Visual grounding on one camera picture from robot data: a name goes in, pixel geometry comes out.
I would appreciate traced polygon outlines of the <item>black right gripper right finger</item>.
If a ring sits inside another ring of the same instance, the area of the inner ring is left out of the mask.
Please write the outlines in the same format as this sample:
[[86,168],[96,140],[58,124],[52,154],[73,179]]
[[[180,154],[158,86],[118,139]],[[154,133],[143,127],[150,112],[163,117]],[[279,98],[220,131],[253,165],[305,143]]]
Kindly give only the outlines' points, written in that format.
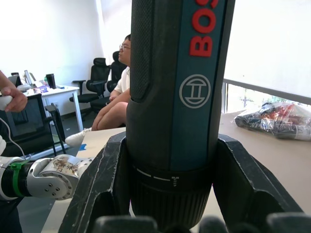
[[218,139],[215,171],[213,188],[225,221],[302,211],[275,175],[231,137]]

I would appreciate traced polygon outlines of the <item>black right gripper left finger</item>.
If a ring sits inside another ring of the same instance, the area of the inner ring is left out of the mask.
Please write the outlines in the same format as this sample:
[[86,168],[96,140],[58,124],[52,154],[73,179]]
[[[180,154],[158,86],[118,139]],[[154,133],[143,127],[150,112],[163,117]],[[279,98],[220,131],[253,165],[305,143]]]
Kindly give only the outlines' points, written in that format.
[[114,135],[82,174],[58,231],[90,233],[101,216],[128,215],[128,181],[125,135]]

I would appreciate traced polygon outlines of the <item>bystander bare hand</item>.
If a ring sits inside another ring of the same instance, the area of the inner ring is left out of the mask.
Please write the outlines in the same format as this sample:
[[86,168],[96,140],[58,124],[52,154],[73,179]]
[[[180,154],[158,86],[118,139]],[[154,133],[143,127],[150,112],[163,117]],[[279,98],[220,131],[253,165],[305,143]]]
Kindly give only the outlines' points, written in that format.
[[22,111],[27,104],[27,97],[20,92],[15,86],[13,87],[4,87],[1,90],[1,93],[5,96],[11,96],[12,100],[5,107],[6,112],[20,112]]

